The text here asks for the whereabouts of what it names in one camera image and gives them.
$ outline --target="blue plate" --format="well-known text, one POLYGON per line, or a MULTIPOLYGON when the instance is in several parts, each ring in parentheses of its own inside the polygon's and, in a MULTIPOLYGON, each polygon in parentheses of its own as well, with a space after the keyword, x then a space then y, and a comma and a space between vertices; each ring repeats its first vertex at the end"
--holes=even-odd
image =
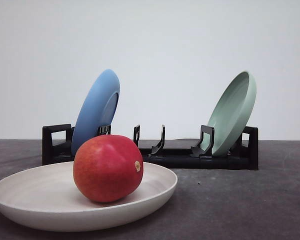
POLYGON ((76 120, 71 144, 73 156, 84 142, 96 136, 100 126, 111 124, 119 93, 117 75, 111 69, 105 70, 92 85, 76 120))

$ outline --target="plate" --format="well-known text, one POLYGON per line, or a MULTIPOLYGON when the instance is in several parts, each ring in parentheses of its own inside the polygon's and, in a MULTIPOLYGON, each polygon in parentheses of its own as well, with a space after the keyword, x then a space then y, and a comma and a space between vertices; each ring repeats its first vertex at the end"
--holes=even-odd
MULTIPOLYGON (((222 94, 209 119, 208 126, 214 127, 213 156, 224 156, 235 144, 250 118, 257 95, 254 77, 247 71, 241 72, 222 94)), ((209 145, 204 137, 201 148, 209 145)))
POLYGON ((92 85, 76 120, 71 142, 73 156, 85 141, 96 136, 99 127, 111 124, 119 93, 117 75, 111 69, 105 70, 92 85))
POLYGON ((112 203, 90 201, 73 180, 73 161, 39 166, 0 181, 0 212, 34 229, 83 232, 141 219, 164 205, 175 191, 176 174, 144 162, 139 187, 112 203))

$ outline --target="light blue plate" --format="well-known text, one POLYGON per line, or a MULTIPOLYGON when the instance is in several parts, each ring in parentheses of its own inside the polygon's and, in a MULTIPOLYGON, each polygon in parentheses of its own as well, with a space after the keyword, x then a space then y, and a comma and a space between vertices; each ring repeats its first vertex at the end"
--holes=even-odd
MULTIPOLYGON (((247 71, 241 72, 226 88, 216 104, 208 126, 214 127, 213 156, 225 156, 243 132, 254 108, 257 86, 254 77, 247 71)), ((204 136, 201 148, 209 145, 204 136)))
POLYGON ((111 69, 105 70, 92 85, 76 120, 71 144, 73 156, 84 142, 96 136, 99 127, 111 124, 119 93, 117 75, 111 69))

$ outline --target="tabletop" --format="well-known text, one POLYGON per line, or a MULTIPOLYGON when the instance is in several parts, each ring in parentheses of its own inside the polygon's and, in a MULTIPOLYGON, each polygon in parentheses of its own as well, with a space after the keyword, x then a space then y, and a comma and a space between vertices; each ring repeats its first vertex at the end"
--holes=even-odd
MULTIPOLYGON (((41 166, 41 140, 0 140, 0 180, 41 166)), ((50 232, 0 213, 0 240, 298 239, 300 141, 259 141, 259 170, 172 169, 171 199, 135 222, 88 232, 50 232)))

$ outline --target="dish rack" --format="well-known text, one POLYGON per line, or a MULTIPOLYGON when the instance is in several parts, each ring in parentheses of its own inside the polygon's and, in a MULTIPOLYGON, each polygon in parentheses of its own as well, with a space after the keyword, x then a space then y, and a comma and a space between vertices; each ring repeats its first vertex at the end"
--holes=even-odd
MULTIPOLYGON (((71 124, 44 126, 42 128, 42 165, 63 163, 74 160, 71 154, 71 141, 75 127, 71 124), (65 141, 53 145, 52 133, 65 131, 65 141)), ((111 125, 100 126, 95 136, 111 134, 111 125)), ((140 140, 140 125, 133 129, 133 142, 138 146, 144 162, 161 165, 166 168, 178 169, 229 169, 229 170, 258 170, 259 146, 258 128, 246 126, 237 141, 225 156, 213 156, 212 149, 215 141, 215 129, 201 125, 200 138, 195 144, 187 145, 186 139, 166 140, 166 127, 161 127, 161 138, 156 144, 144 146, 140 140), (203 150, 201 143, 204 135, 209 135, 209 145, 203 150), (248 134, 248 144, 244 145, 242 135, 248 134)))

